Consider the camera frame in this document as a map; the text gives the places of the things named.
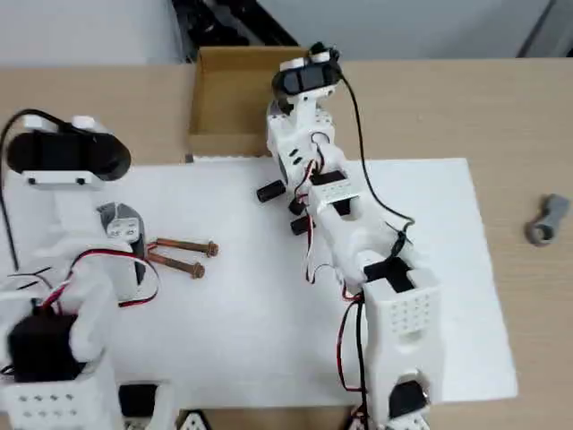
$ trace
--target white wall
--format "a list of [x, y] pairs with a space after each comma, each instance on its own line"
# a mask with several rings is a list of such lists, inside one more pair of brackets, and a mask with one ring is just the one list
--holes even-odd
[[548, 0], [259, 0], [346, 59], [515, 56]]
[[0, 65], [181, 58], [170, 0], [0, 0]]

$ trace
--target gray plastic part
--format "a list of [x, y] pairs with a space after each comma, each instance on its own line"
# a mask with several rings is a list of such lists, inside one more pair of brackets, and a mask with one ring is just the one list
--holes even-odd
[[[145, 226], [143, 224], [143, 218], [141, 215], [131, 206], [123, 203], [107, 203], [98, 207], [99, 216], [101, 219], [101, 224], [104, 229], [115, 217], [121, 218], [137, 218], [140, 222], [140, 236], [137, 241], [130, 244], [132, 251], [135, 255], [140, 258], [145, 258], [147, 255], [145, 248]], [[135, 275], [137, 276], [137, 283], [141, 284], [143, 276], [145, 275], [145, 266], [139, 263], [135, 263]]]
[[569, 199], [551, 194], [543, 200], [541, 215], [526, 224], [527, 240], [535, 246], [546, 246], [553, 242], [560, 223], [569, 211]]

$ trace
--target screw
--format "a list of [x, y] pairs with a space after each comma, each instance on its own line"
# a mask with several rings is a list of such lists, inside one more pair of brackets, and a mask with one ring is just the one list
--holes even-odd
[[218, 254], [218, 245], [212, 241], [209, 241], [206, 245], [204, 245], [160, 237], [155, 241], [155, 243], [159, 246], [169, 246], [171, 248], [185, 249], [187, 251], [197, 251], [206, 254], [208, 257], [214, 257]]
[[193, 280], [202, 278], [205, 274], [205, 268], [199, 262], [194, 262], [189, 264], [188, 262], [180, 262], [179, 260], [174, 260], [173, 258], [164, 257], [163, 255], [149, 253], [148, 258], [152, 262], [157, 262], [163, 264], [172, 269], [178, 269], [179, 271], [186, 271], [191, 275]]

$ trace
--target gray wrench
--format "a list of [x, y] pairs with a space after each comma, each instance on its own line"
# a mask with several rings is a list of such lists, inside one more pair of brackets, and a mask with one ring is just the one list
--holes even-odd
[[526, 237], [535, 246], [546, 246], [553, 242], [561, 220], [569, 211], [569, 199], [551, 194], [543, 201], [542, 213], [526, 224]]

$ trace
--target black cylinder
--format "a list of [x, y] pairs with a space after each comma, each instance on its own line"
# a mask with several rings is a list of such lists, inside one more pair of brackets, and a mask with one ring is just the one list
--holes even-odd
[[297, 218], [290, 223], [290, 229], [293, 230], [295, 236], [300, 236], [308, 231], [308, 215]]
[[262, 188], [259, 188], [257, 190], [257, 197], [259, 199], [259, 202], [265, 203], [271, 199], [274, 199], [275, 197], [279, 197], [281, 194], [284, 194], [285, 191], [286, 191], [285, 186], [280, 180], [278, 180], [273, 182], [272, 184], [268, 184], [266, 186], [263, 186]]
[[296, 197], [293, 199], [293, 201], [290, 202], [290, 204], [288, 205], [288, 209], [291, 211], [291, 213], [293, 215], [296, 215], [297, 217], [303, 213], [304, 208], [306, 206], [304, 205], [304, 203], [301, 203], [299, 201], [296, 200]]

